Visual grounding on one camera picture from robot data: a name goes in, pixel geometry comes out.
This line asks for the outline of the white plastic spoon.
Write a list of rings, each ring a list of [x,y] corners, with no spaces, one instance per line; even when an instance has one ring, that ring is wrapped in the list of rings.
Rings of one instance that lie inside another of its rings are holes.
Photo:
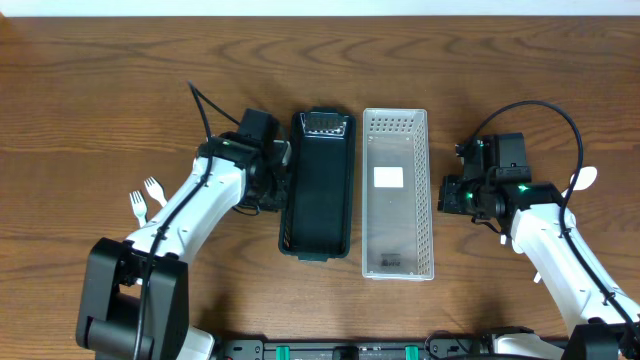
[[[581,191],[589,188],[596,180],[598,170],[594,166],[586,166],[577,170],[571,177],[569,184],[574,191]]]

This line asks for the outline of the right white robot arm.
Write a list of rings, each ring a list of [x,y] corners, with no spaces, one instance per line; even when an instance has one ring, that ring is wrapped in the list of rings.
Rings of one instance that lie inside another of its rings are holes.
[[[470,357],[487,359],[636,359],[639,305],[601,265],[567,207],[568,194],[534,183],[523,140],[474,139],[456,147],[460,175],[444,177],[438,209],[489,227],[536,269],[567,327],[564,346],[531,330],[485,336]]]

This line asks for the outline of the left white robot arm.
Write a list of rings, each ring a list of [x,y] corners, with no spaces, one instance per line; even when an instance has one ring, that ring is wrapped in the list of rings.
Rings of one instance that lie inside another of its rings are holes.
[[[87,258],[76,343],[98,359],[209,359],[215,337],[189,320],[189,269],[236,206],[282,209],[289,142],[213,137],[189,176],[122,241],[100,239]]]

